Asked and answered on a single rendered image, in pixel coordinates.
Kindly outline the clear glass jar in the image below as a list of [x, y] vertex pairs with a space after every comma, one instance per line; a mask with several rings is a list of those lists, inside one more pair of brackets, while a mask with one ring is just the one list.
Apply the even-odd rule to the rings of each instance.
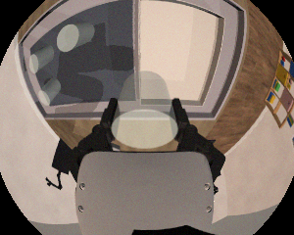
[[69, 52], [72, 49], [89, 42], [95, 29], [91, 23], [73, 23], [64, 26], [58, 34], [57, 46], [62, 52]]
[[31, 72], [37, 73], [45, 65], [50, 63], [54, 57], [54, 50], [51, 45], [48, 45], [39, 51], [32, 54], [29, 58], [29, 68]]
[[124, 82], [112, 133], [121, 143], [140, 149], [163, 146], [173, 140], [178, 127], [165, 80], [141, 70]]
[[49, 106], [60, 90], [59, 80], [53, 77], [38, 92], [39, 99], [44, 105]]

